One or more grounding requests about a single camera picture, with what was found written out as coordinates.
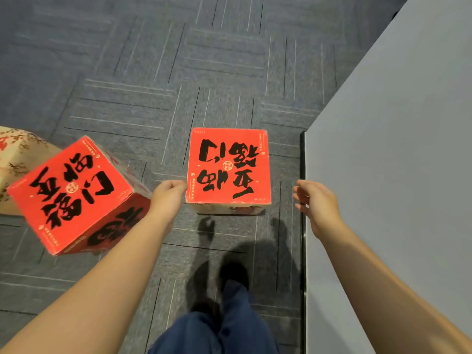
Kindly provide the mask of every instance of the jeans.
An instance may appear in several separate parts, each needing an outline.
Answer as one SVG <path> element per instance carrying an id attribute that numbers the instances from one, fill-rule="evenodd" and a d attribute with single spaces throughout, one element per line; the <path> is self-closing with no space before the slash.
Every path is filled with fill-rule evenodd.
<path id="1" fill-rule="evenodd" d="M 149 349 L 148 354 L 275 354 L 278 348 L 267 323 L 251 309 L 249 293 L 228 280 L 223 291 L 224 318 L 217 328 L 206 313 L 181 316 Z"/>

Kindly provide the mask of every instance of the gray carpet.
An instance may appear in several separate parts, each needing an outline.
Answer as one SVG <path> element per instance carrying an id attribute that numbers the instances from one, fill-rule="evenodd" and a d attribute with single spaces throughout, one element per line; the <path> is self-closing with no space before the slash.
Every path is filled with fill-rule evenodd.
<path id="1" fill-rule="evenodd" d="M 183 204 L 121 353 L 145 353 L 196 299 L 219 301 L 215 278 L 226 257 L 248 267 L 252 305 L 281 351 L 298 352 L 301 219 L 291 188 L 300 177 L 299 136 L 398 2 L 1 2 L 1 125 L 61 147 L 86 134 L 152 189 L 186 178 L 193 127 L 268 131 L 272 206 L 235 218 L 200 216 Z M 2 346 L 101 257 L 54 258 L 21 218 L 0 224 Z"/>

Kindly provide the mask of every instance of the white wall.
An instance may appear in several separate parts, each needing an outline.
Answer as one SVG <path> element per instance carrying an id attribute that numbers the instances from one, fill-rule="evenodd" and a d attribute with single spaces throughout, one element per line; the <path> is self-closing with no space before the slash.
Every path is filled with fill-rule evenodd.
<path id="1" fill-rule="evenodd" d="M 472 336 L 472 0 L 408 0 L 305 147 L 346 223 Z M 309 224 L 306 258 L 307 352 L 372 353 Z"/>

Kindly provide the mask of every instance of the red gift box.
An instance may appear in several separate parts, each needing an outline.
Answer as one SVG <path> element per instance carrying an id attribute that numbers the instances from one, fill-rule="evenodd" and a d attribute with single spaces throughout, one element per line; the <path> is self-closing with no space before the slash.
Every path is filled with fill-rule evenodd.
<path id="1" fill-rule="evenodd" d="M 267 132 L 194 128 L 187 183 L 198 213 L 258 214 L 271 204 Z"/>
<path id="2" fill-rule="evenodd" d="M 87 136 L 9 186 L 51 255 L 113 247 L 150 207 L 131 169 Z"/>

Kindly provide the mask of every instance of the left hand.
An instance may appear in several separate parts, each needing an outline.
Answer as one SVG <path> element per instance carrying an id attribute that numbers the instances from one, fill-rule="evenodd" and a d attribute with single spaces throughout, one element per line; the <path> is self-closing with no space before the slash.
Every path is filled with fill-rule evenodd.
<path id="1" fill-rule="evenodd" d="M 183 180 L 163 181 L 152 195 L 146 217 L 153 222 L 163 223 L 166 234 L 172 229 L 174 219 L 182 205 L 182 195 L 187 190 Z"/>

